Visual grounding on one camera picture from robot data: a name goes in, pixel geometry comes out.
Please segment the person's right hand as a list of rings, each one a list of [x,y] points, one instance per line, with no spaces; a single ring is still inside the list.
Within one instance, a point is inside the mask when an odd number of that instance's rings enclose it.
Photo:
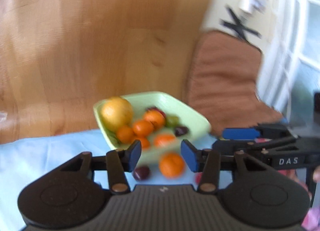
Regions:
[[[313,181],[316,183],[320,182],[320,166],[318,166],[313,172]]]

